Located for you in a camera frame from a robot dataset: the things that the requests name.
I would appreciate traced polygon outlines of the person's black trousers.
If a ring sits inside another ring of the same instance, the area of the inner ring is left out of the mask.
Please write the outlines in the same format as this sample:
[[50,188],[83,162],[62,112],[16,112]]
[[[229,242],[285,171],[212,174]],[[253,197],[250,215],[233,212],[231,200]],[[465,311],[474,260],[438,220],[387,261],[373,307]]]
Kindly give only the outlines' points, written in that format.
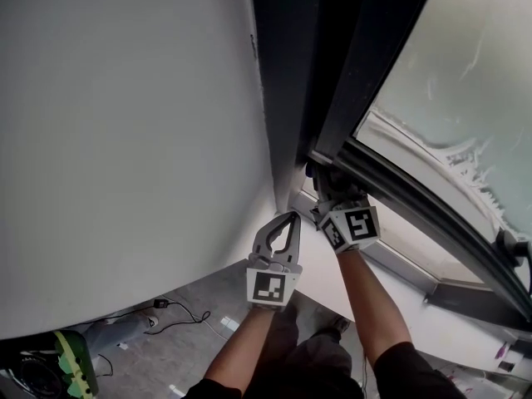
[[326,327],[298,342],[297,308],[276,313],[242,399],[364,399],[341,333]]

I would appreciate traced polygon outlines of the person's black shirt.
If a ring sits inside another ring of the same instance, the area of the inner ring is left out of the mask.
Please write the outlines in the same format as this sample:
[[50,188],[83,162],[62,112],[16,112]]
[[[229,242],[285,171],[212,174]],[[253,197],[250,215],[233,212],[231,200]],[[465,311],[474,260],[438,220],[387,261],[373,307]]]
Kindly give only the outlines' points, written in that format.
[[[386,350],[373,368],[380,399],[466,399],[409,342]],[[183,399],[365,399],[351,377],[331,367],[288,364],[258,375],[242,393],[203,379]]]

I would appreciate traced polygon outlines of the black green helmet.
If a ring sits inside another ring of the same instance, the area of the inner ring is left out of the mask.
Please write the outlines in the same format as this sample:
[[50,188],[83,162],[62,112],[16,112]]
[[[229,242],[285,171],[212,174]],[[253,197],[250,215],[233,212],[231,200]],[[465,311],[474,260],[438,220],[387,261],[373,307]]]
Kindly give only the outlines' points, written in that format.
[[35,399],[95,399],[99,392],[86,340],[72,330],[0,340],[0,375]]

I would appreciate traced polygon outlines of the person's left forearm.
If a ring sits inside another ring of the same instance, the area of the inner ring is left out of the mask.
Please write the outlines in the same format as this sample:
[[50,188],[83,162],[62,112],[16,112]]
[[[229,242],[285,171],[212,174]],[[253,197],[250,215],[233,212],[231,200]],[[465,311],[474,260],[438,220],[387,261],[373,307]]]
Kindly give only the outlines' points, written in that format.
[[244,393],[264,347],[275,312],[252,308],[209,365],[204,378]]

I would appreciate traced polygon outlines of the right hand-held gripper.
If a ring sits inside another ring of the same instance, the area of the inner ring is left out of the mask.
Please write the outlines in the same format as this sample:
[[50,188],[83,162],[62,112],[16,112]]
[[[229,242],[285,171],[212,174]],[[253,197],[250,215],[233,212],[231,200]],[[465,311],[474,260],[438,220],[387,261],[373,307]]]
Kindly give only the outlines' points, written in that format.
[[341,178],[334,184],[342,202],[332,200],[327,167],[313,167],[313,186],[320,202],[311,209],[311,215],[335,254],[364,249],[381,238],[377,208],[370,205],[366,191],[350,178]]

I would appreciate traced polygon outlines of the black window frame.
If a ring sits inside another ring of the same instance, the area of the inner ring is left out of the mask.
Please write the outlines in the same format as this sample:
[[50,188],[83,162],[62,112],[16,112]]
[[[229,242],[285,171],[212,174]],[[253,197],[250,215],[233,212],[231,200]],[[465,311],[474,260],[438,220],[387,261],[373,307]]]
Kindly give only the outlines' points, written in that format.
[[305,166],[350,178],[474,275],[431,304],[532,332],[532,0],[253,0],[277,206]]

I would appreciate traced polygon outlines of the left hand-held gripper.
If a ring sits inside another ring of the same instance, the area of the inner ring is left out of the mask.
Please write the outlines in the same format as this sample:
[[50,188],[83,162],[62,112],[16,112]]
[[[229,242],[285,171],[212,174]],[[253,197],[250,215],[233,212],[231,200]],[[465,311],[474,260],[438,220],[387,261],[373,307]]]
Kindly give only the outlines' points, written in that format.
[[[284,246],[274,251],[273,241],[286,232]],[[281,310],[288,305],[303,272],[298,265],[301,218],[295,212],[276,216],[255,235],[246,268],[247,300],[254,307]]]

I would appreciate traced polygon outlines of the person's right forearm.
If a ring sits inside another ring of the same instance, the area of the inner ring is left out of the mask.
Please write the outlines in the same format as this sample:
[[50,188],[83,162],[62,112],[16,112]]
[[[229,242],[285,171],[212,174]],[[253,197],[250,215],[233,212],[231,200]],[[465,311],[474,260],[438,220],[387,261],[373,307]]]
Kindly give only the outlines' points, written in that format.
[[399,308],[362,255],[348,251],[337,255],[363,351],[372,367],[378,358],[411,335]]

